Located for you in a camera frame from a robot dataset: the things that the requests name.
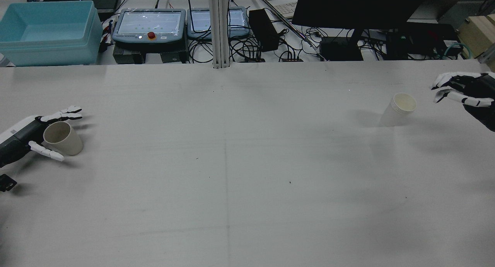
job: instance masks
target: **robot finger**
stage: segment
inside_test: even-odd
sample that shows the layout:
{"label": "robot finger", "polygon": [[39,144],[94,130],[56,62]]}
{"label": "robot finger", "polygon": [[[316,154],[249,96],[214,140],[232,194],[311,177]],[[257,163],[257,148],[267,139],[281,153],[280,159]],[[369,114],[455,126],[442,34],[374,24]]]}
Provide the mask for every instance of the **robot finger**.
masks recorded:
{"label": "robot finger", "polygon": [[463,77],[459,82],[466,83],[466,82],[471,82],[472,80],[476,79],[477,77],[480,77],[480,73],[468,73],[468,72],[449,72],[449,73],[442,73],[438,75],[438,77],[435,79],[433,82],[433,85],[431,89],[439,89],[444,86],[451,86],[452,87],[452,81],[455,79],[458,79],[459,77]]}
{"label": "robot finger", "polygon": [[474,98],[466,96],[461,92],[450,88],[437,91],[437,93],[435,94],[434,102],[438,103],[445,97],[463,103],[464,105],[470,105],[472,107],[490,107],[493,102],[492,98]]}
{"label": "robot finger", "polygon": [[28,142],[32,151],[41,154],[43,156],[47,156],[48,158],[52,158],[54,160],[62,162],[64,160],[64,156],[56,151],[46,149],[44,146],[37,144],[35,141]]}
{"label": "robot finger", "polygon": [[69,120],[69,119],[70,120],[76,120],[76,119],[81,119],[81,118],[83,118],[82,114],[73,114],[73,113],[66,114],[66,113],[62,113],[62,112],[56,112],[56,113],[52,114],[51,116],[41,117],[39,120],[44,122],[44,123],[51,124],[51,123],[55,123],[58,121],[65,121],[65,120]]}
{"label": "robot finger", "polygon": [[75,105],[71,105],[66,110],[61,110],[60,112],[63,114],[67,114],[67,113],[73,113],[74,114],[74,113],[80,112],[82,110],[83,109],[81,107],[76,107]]}

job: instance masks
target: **black monitor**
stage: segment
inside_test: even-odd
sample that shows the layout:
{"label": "black monitor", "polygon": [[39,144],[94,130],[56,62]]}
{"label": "black monitor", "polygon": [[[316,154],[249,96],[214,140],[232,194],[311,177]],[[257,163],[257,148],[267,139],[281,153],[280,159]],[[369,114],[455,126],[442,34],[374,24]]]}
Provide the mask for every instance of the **black monitor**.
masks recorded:
{"label": "black monitor", "polygon": [[407,22],[425,0],[297,0],[292,24],[309,27],[354,29],[345,45],[345,60],[357,58],[357,42],[364,29],[394,29]]}

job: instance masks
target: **light blue plastic bin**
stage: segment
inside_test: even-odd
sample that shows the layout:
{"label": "light blue plastic bin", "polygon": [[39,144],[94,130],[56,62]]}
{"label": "light blue plastic bin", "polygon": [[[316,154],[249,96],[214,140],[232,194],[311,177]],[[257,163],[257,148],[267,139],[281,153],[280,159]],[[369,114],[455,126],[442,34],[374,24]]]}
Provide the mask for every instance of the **light blue plastic bin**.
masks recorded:
{"label": "light blue plastic bin", "polygon": [[95,63],[102,32],[93,1],[13,3],[0,22],[0,53],[16,66]]}

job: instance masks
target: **green cable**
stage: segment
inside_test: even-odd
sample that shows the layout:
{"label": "green cable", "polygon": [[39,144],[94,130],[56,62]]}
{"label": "green cable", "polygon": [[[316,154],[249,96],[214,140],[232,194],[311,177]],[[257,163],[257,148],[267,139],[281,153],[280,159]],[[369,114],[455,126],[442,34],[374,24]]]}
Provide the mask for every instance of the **green cable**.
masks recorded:
{"label": "green cable", "polygon": [[453,46],[455,46],[455,45],[460,45],[460,46],[465,47],[465,48],[467,49],[467,51],[468,51],[468,53],[469,53],[469,57],[468,57],[467,59],[471,59],[471,58],[473,57],[473,53],[471,52],[471,49],[469,49],[469,47],[468,47],[467,45],[463,44],[463,43],[454,43],[454,44],[450,45],[450,46],[447,48],[447,50],[445,50],[445,52],[444,52],[444,57],[446,57],[446,56],[447,56],[447,53],[449,52],[449,50],[450,50]]}

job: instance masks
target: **screen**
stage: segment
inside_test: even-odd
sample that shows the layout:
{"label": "screen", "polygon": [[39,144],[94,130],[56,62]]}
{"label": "screen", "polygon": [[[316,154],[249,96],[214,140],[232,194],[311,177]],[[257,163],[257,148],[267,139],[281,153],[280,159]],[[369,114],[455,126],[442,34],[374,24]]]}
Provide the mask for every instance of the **screen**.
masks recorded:
{"label": "screen", "polygon": [[148,33],[177,35],[180,29],[180,12],[129,11],[125,12],[118,34]]}
{"label": "screen", "polygon": [[309,27],[392,29],[425,0],[297,0],[293,24]]}
{"label": "screen", "polygon": [[[203,32],[207,31],[210,27],[210,12],[208,10],[197,10],[193,11],[193,23],[194,23],[194,31]],[[244,20],[244,13],[242,10],[229,10],[229,26],[232,28],[243,28],[243,26],[247,26]]]}

